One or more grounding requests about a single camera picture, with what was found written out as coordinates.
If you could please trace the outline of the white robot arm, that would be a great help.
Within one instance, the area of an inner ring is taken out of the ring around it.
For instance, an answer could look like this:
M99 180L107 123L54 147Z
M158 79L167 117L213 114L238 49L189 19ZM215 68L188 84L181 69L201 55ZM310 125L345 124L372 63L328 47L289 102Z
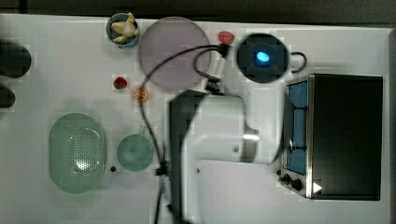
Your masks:
M290 52L277 37L250 34L229 49L210 93L187 90L169 103L171 211L176 224L204 224L202 161L270 164L279 154Z

